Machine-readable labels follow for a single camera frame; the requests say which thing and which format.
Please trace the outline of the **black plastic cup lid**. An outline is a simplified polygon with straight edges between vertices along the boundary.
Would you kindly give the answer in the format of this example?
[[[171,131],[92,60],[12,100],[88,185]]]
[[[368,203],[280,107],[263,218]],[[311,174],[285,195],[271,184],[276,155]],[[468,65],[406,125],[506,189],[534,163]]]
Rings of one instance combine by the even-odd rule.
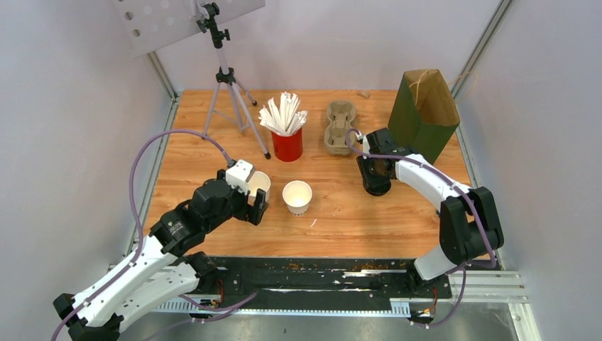
[[[373,196],[382,196],[385,195],[391,189],[391,182],[374,184],[374,183],[365,183],[363,185],[364,190]]]

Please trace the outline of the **white paper cup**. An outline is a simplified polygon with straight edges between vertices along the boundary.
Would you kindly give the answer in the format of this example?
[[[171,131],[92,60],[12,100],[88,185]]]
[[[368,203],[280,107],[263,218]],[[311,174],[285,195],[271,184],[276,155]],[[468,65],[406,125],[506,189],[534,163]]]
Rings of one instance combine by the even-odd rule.
[[[283,188],[283,200],[289,210],[295,216],[304,215],[312,200],[312,189],[309,184],[301,180],[294,180]]]
[[[248,204],[252,205],[255,202],[257,189],[264,190],[266,192],[266,202],[270,202],[270,187],[271,180],[269,176],[256,170],[248,182]]]

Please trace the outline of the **green paper bag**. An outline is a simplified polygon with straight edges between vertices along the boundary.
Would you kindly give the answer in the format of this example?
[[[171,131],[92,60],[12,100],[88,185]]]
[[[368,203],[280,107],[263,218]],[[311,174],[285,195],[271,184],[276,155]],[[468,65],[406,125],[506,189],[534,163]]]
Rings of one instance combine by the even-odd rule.
[[[456,102],[438,69],[403,73],[388,121],[398,145],[415,149],[433,164],[459,124]]]

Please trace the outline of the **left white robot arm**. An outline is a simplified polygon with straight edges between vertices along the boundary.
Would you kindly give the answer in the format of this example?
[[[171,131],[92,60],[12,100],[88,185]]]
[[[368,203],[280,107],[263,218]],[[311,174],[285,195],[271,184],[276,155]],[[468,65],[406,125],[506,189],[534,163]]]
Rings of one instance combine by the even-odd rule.
[[[268,194],[254,193],[255,168],[238,161],[206,180],[189,200],[167,211],[139,247],[88,289],[58,296],[53,305],[72,340],[117,340],[139,318],[160,304],[217,286],[216,267],[203,252],[187,252],[231,218],[258,225]]]

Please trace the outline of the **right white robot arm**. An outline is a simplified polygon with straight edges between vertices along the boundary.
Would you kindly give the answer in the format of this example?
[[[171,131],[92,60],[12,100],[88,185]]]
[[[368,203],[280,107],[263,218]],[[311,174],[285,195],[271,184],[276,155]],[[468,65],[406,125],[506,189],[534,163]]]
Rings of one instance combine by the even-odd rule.
[[[359,142],[356,162],[364,190],[374,196],[385,195],[398,180],[426,198],[439,215],[439,243],[416,258],[405,286],[414,296],[424,296],[434,279],[487,255],[489,266],[496,267],[495,251],[504,245],[493,193],[486,187],[472,188],[445,175],[422,154],[400,147],[387,128],[369,134],[350,128],[346,144]]]

